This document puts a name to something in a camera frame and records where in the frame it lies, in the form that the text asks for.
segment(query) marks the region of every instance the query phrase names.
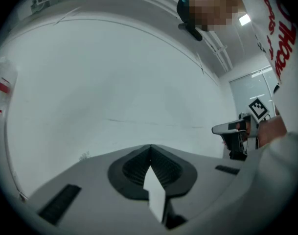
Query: hand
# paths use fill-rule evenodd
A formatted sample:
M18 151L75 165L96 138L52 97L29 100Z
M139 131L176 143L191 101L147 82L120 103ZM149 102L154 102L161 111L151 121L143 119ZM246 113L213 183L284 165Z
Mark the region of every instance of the hand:
M240 129L240 124L236 124L236 129ZM251 124L246 121L247 135L250 134ZM287 133L286 127L281 119L281 116L274 117L268 121L262 121L259 124L257 138L259 147L270 143L276 138L283 137Z

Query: ceiling light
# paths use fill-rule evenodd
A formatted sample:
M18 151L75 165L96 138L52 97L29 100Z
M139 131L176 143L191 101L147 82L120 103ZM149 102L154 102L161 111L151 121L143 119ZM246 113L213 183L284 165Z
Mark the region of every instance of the ceiling light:
M249 18L248 14L246 14L243 17L239 18L239 21L240 21L241 25L245 25L248 22L250 22L251 19Z
M266 72L269 72L269 71L272 71L272 70L273 70L273 68L270 67L270 68L268 68L268 69L266 69L266 70L262 70L262 71L259 71L259 72L257 72L257 73L254 73L253 75L251 75L251 77L256 77L256 76L259 76L259 75L262 74L262 73L266 73Z
M257 97L260 97L260 96L264 96L265 94L261 94L261 95L258 95L258 96L254 96L254 97L250 97L250 99L255 99Z

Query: red text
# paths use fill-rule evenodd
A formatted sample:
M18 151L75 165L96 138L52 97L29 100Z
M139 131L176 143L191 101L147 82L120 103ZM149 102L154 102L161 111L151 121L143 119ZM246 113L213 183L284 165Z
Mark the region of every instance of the red text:
M296 27L291 24L291 29L288 29L286 25L279 21L279 30L282 35L279 34L279 50L276 55L275 68L280 79L281 72L286 67L286 60L289 60L292 46L295 44Z
M269 0L264 0L264 2L267 5L268 10L270 11L270 15L269 15L270 23L268 25L268 29L269 29L269 31L272 35L274 33L274 29L275 29L275 26L276 26L275 14L274 14L273 9L271 7L270 1Z
M288 21L291 22L291 18L290 18L290 16L289 16L287 13L285 13L285 12L283 11L283 9L281 8L281 3L280 3L280 1L279 1L279 0L276 0L276 3L277 3L277 7L278 7L279 11L282 13L282 15L285 17L285 19L287 19Z

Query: white wall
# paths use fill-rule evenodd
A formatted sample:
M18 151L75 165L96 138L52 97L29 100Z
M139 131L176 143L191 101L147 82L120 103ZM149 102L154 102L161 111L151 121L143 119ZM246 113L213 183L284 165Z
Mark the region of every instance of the white wall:
M220 88L157 37L90 18L38 27L0 55L18 70L8 144L26 196L87 151L156 143L222 156L211 133L222 121Z
M236 119L238 119L239 114L236 112L235 102L230 87L230 81L248 75L269 65L270 63L268 62L265 54L261 52L253 58L237 65L236 67L234 67L233 70L220 77L220 88L222 97L224 99L225 108L224 119L226 119L226 121L235 121Z
M5 146L4 121L0 120L0 187L4 193L17 197L19 194L17 187L19 185L16 185L14 181L16 175L12 174Z

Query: black vent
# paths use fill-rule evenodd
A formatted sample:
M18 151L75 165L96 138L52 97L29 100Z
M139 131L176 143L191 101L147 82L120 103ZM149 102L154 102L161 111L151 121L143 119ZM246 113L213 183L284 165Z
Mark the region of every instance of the black vent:
M240 171L240 169L236 169L236 168L232 168L232 167L224 166L224 165L218 165L215 167L215 169L229 173L229 174L233 174L233 175L237 175Z
M145 175L150 167L150 150L147 149L127 161L123 166L124 175L133 183L143 186Z
M167 198L187 194L197 180L197 170L192 164L154 144L114 161L109 167L108 178L126 198L148 200L143 183L149 166L165 189Z
M52 225L56 225L69 208L79 191L78 186L65 186L40 212L39 216Z
M152 169L163 188L177 181L182 175L183 168L157 150L151 151L151 158Z

